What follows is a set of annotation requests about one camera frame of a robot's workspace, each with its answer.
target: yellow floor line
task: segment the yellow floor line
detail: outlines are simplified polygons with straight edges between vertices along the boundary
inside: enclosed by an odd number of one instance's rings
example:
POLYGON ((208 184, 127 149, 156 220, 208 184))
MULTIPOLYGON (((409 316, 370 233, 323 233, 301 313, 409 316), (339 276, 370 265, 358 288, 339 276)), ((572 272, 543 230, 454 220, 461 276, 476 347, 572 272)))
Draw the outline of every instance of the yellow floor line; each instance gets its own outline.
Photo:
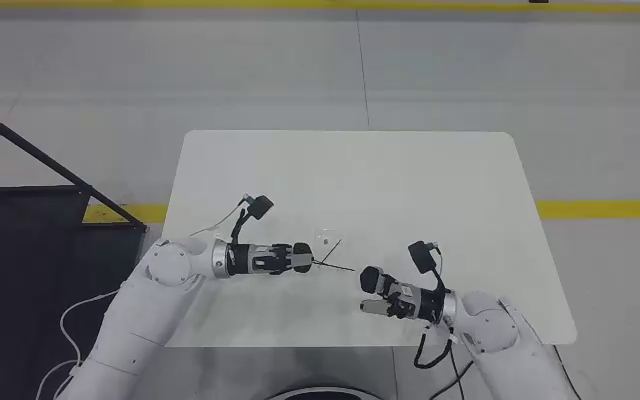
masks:
MULTIPOLYGON (((538 214, 544 220, 552 219, 637 219, 640 218, 640 200, 539 200, 538 214)), ((146 224, 162 224, 167 215, 166 204, 127 204, 128 212, 146 224)), ((87 208, 84 222, 124 222, 125 219, 102 204, 87 208)))
POLYGON ((509 4, 433 2, 427 0, 0 0, 0 8, 288 8, 469 12, 543 11, 591 14, 640 13, 640 4, 629 3, 529 4, 514 2, 509 4))

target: black metal frame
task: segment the black metal frame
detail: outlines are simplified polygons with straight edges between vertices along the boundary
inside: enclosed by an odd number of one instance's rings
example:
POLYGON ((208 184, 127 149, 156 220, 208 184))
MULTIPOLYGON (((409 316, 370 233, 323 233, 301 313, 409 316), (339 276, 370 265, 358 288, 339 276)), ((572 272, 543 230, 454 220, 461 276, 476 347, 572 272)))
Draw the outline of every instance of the black metal frame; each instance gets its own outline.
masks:
POLYGON ((40 161, 47 167, 51 168, 53 171, 57 172, 59 175, 67 179, 69 182, 76 185, 81 191, 88 193, 91 197, 95 197, 102 204, 106 205, 114 212, 118 213, 120 216, 125 218, 127 221, 131 222, 136 229, 141 229, 142 231, 147 230, 147 226, 129 214, 124 208, 120 207, 116 203, 114 203, 107 196, 96 190, 93 186, 89 185, 87 182, 83 181, 80 177, 78 177, 73 172, 69 171, 62 164, 58 163, 53 158, 49 157, 45 152, 31 144, 28 140, 18 135, 16 132, 11 130, 8 126, 3 123, 0 123, 0 136, 5 137, 8 141, 22 149, 27 154, 31 155, 36 160, 40 161))

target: white table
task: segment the white table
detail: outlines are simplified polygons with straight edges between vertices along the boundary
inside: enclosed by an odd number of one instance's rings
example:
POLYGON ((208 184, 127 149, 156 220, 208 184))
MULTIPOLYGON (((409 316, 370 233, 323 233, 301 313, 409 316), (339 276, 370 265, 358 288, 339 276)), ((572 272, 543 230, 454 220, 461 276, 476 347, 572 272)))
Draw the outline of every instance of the white table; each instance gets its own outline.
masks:
MULTIPOLYGON (((506 295, 546 343, 576 329, 513 139, 489 132, 193 131, 164 226, 180 237, 216 222, 244 193, 275 206, 241 242, 312 245, 308 274, 206 285, 170 346, 415 346, 424 324, 360 312, 359 272, 383 267, 432 288, 407 246, 438 241, 445 284, 506 295), (319 238, 323 230, 328 239, 319 238)), ((222 227, 229 234, 237 216, 222 227)))

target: cable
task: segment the cable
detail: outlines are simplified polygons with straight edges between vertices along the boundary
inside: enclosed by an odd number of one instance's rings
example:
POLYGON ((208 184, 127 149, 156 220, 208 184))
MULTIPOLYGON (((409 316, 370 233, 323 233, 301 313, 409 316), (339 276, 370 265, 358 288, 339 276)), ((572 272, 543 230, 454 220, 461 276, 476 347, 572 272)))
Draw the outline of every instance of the cable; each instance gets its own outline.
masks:
POLYGON ((447 390, 449 390, 452 387, 454 387, 462 379, 462 377, 467 373, 467 371, 469 371, 469 368, 471 368, 472 365, 473 365, 473 361, 470 361, 469 364, 467 364, 462 369, 462 372, 460 373, 460 376, 458 376, 456 379, 454 379, 453 382, 449 383, 447 386, 445 386, 442 389, 440 389, 437 392, 435 392, 431 397, 429 397, 429 400, 435 400, 436 397, 440 396, 442 393, 444 393, 447 390))
POLYGON ((456 365, 456 358, 453 356, 453 350, 449 352, 451 356, 451 365, 453 365, 453 372, 456 373, 456 380, 458 381, 458 386, 460 387, 460 397, 464 400, 464 390, 462 389, 462 380, 460 379, 460 374, 458 373, 458 366, 456 365))
MULTIPOLYGON (((449 333, 453 334, 453 328, 449 328, 449 333)), ((418 351, 416 352, 416 356, 413 359, 413 366, 419 369, 431 369, 436 365, 438 365, 440 361, 444 360, 447 354, 449 354, 449 352, 451 351, 451 345, 453 344, 453 341, 451 340, 451 338, 449 338, 447 340, 447 344, 444 346, 444 350, 442 351, 442 354, 440 354, 438 357, 434 358, 427 364, 420 364, 420 357, 422 356, 422 349, 424 348, 424 341, 426 338, 427 338, 427 335, 423 333, 422 337, 420 338, 420 345, 418 346, 418 351)))
POLYGON ((333 251, 336 249, 336 247, 338 247, 340 245, 340 243, 342 243, 342 238, 340 238, 340 240, 338 240, 338 242, 331 248, 331 250, 329 250, 329 252, 327 253, 326 256, 324 256, 324 258, 322 259, 322 261, 320 261, 321 263, 327 261, 327 258, 329 258, 329 256, 331 255, 331 253, 333 253, 333 251))
POLYGON ((195 231, 192 234, 190 234, 189 237, 195 236, 198 233, 201 233, 201 232, 204 232, 204 231, 212 231, 212 230, 216 229, 217 227, 222 225, 222 223, 224 223, 224 221, 226 221, 230 216, 232 216, 233 213, 236 212, 236 210, 242 205, 243 202, 244 202, 244 199, 240 200, 240 202, 234 207, 234 209, 231 210, 231 212, 229 214, 227 214, 224 218, 222 218, 220 221, 218 221, 218 223, 216 223, 215 225, 211 225, 211 226, 208 226, 206 228, 203 228, 203 229, 200 229, 198 231, 195 231))
POLYGON ((435 249, 438 255, 440 256, 440 272, 438 272, 438 275, 442 276, 442 268, 444 267, 444 258, 442 257, 442 252, 440 251, 440 248, 435 247, 435 249))
POLYGON ((67 379, 62 381, 60 386, 58 386, 58 388, 56 389, 56 392, 53 394, 53 400, 57 399, 58 396, 60 396, 60 393, 64 390, 65 387, 67 387, 69 382, 71 382, 71 378, 73 378, 73 376, 69 375, 69 376, 67 376, 67 379))
POLYGON ((567 377, 567 381, 569 382, 569 386, 571 386, 571 390, 573 390, 573 394, 576 395, 578 400, 582 400, 582 397, 580 397, 580 395, 578 394, 578 391, 576 390, 576 387, 573 386, 573 382, 571 381, 571 378, 569 377, 569 373, 567 372, 567 368, 564 366, 564 361, 562 360, 562 357, 560 357, 560 352, 558 351, 558 347, 555 344, 553 345, 553 350, 555 350, 556 356, 558 356, 558 361, 560 361, 560 366, 562 367, 562 370, 564 371, 564 376, 567 377))
POLYGON ((76 308, 78 306, 81 306, 83 304, 91 303, 92 301, 96 301, 96 300, 104 299, 105 297, 112 296, 112 295, 118 293, 118 290, 120 290, 120 289, 118 288, 118 289, 114 290, 113 292, 109 292, 109 293, 106 293, 106 294, 100 294, 100 295, 92 297, 90 299, 80 301, 80 302, 72 305, 71 307, 67 308, 62 313, 62 316, 60 317, 60 331, 62 331, 62 334, 67 339, 67 341, 71 344, 71 346, 73 347, 73 350, 75 350, 75 352, 76 352, 76 366, 80 366, 80 363, 82 362, 82 356, 80 355, 80 348, 78 347, 76 342, 74 342, 73 339, 71 339, 71 336, 69 336, 69 334, 67 333, 67 330, 64 328, 64 317, 66 317, 67 314, 69 313, 69 311, 73 310, 74 308, 76 308))
POLYGON ((231 244, 238 244, 238 236, 240 235, 240 230, 242 229, 242 225, 245 224, 251 218, 251 214, 245 214, 246 211, 243 208, 240 210, 240 216, 236 221, 236 225, 233 227, 231 231, 231 244))
MULTIPOLYGON (((97 296, 94 296, 90 299, 87 300, 82 300, 80 302, 77 302, 76 304, 72 305, 71 307, 67 308, 63 313, 62 316, 60 317, 60 331, 62 332, 62 334, 64 335, 64 337, 67 339, 67 341, 71 344, 71 346, 73 347, 73 350, 76 353, 76 358, 75 360, 68 360, 65 362, 62 362, 58 365, 56 365, 55 367, 51 368, 49 370, 49 372, 47 372, 47 374, 44 376, 44 378, 42 378, 42 380, 40 381, 40 386, 38 387, 38 392, 36 393, 36 398, 35 400, 38 400, 40 398, 40 394, 42 393, 42 388, 44 386, 44 382, 47 380, 47 378, 49 378, 49 376, 56 371, 58 368, 70 364, 70 363, 75 363, 76 367, 79 367, 80 364, 82 363, 82 355, 80 354, 80 348, 78 347, 78 345, 76 344, 76 342, 71 339, 71 336, 69 336, 69 333, 67 332, 67 330, 64 328, 64 317, 67 316, 67 314, 69 313, 69 311, 73 310, 74 308, 82 305, 82 304, 87 304, 87 303, 91 303, 92 301, 96 301, 96 300, 100 300, 100 299, 104 299, 105 297, 109 297, 109 296, 113 296, 114 294, 118 293, 120 289, 116 289, 112 292, 109 293, 105 293, 105 294, 100 294, 97 296)), ((60 394, 60 391, 62 391, 62 389, 64 388, 65 384, 69 383, 71 381, 72 376, 69 375, 60 386, 58 386, 58 389, 55 392, 54 395, 54 399, 56 397, 58 397, 58 395, 60 394)))
POLYGON ((40 395, 42 394, 42 388, 44 387, 44 383, 46 382, 46 380, 49 378, 49 376, 54 373, 55 371, 57 371, 59 368, 64 367, 67 364, 71 364, 71 363, 75 363, 77 360, 67 360, 65 362, 61 362, 60 364, 56 365, 55 367, 51 368, 49 370, 49 372, 47 372, 47 374, 44 376, 44 378, 42 378, 42 380, 40 381, 40 386, 38 386, 38 392, 36 393, 36 399, 38 400, 40 399, 40 395))
POLYGON ((338 265, 333 265, 333 264, 327 264, 326 262, 322 262, 322 261, 311 261, 312 264, 316 264, 316 265, 323 265, 325 267, 331 267, 331 268, 336 268, 336 269, 343 269, 345 271, 352 271, 352 272, 356 272, 355 269, 352 268, 347 268, 347 267, 340 267, 338 265))

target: gray floor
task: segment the gray floor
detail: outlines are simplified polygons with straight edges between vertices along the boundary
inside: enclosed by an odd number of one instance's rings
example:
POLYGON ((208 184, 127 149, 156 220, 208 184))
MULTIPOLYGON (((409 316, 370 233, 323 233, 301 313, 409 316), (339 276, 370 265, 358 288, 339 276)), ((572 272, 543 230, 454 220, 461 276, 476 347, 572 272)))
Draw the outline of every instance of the gray floor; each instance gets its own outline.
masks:
MULTIPOLYGON (((247 128, 506 131, 537 200, 640 198, 632 17, 3 12, 0 54, 0 120, 122 203, 168 202, 189 130, 247 128)), ((5 144, 0 185, 60 183, 5 144)), ((640 221, 544 228, 583 399, 637 398, 640 221)), ((414 351, 170 349, 137 398, 256 399, 317 377, 422 399, 452 371, 415 370, 414 351)), ((465 387, 489 398, 477 371, 465 387)))

